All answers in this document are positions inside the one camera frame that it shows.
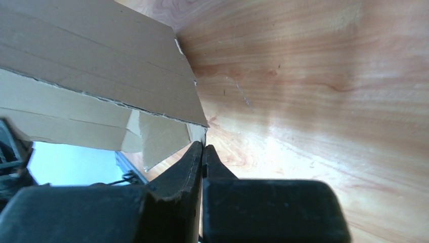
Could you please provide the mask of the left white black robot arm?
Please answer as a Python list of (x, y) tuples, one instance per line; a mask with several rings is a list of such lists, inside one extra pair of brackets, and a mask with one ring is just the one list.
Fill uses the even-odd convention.
[(33, 143), (19, 139), (5, 119), (1, 119), (1, 210), (24, 187), (38, 183), (28, 165)]

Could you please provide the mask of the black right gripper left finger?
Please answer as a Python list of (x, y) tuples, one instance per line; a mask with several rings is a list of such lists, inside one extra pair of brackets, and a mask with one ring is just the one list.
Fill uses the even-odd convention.
[(1, 242), (198, 242), (203, 144), (126, 186), (30, 186), (1, 212)]

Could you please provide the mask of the brown cardboard box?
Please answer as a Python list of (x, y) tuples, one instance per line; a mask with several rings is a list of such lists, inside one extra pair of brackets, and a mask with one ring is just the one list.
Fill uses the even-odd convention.
[(140, 153), (208, 129), (170, 26), (115, 1), (1, 1), (1, 117), (27, 141)]

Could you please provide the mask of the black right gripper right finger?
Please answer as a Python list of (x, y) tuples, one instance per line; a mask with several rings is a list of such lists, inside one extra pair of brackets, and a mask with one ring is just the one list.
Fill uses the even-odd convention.
[(204, 242), (351, 242), (338, 198), (325, 182), (239, 179), (212, 145), (202, 165)]

